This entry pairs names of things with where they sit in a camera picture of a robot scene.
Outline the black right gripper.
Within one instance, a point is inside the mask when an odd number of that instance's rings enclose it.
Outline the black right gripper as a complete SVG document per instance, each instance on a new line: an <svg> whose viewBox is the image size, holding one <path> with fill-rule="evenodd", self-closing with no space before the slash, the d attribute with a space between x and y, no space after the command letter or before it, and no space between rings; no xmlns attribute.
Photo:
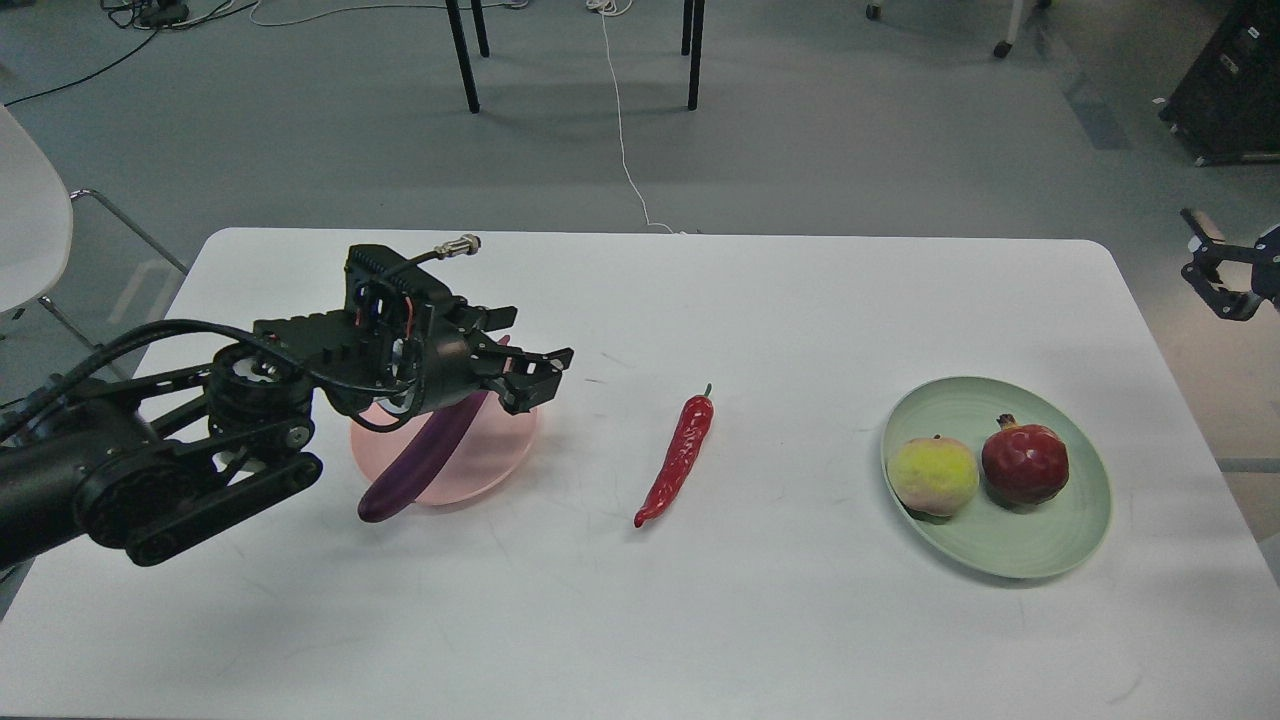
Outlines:
<svg viewBox="0 0 1280 720"><path fill-rule="evenodd" d="M1181 277L1219 318L1247 322L1263 301L1279 310L1279 225L1262 233L1252 246L1243 246L1229 243L1204 211L1183 208L1180 218L1193 233L1190 261L1183 266ZM1219 272L1224 261L1254 266L1248 291L1226 287Z"/></svg>

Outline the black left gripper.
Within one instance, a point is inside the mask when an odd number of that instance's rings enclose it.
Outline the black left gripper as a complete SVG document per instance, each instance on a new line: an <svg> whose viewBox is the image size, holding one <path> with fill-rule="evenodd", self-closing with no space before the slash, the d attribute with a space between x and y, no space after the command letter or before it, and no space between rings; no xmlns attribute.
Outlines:
<svg viewBox="0 0 1280 720"><path fill-rule="evenodd" d="M515 324L515 306L460 305L452 291L422 269L425 263L470 256L477 243L440 243L412 258L379 243L349 247L344 261L340 325L353 343L353 366L340 391L340 413L353 416L384 402L392 416L406 416L426 389L424 373L433 323L445 314L445 343L477 346L490 333ZM512 346L479 346L470 366L479 384L511 415L550 402L573 361L572 348L532 354Z"/></svg>

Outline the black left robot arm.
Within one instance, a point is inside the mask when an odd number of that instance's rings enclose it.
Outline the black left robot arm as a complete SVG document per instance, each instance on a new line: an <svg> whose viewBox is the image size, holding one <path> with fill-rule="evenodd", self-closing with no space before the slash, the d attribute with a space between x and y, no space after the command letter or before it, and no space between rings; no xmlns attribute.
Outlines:
<svg viewBox="0 0 1280 720"><path fill-rule="evenodd" d="M3 566L77 537L148 568L311 487L312 397L392 433L428 419L443 464L458 411L493 396L512 415L550 401L571 348L497 338L515 307L480 307L422 269L474 255L466 234L415 258L349 247L340 309L251 331L164 320L100 345L3 418Z"/></svg>

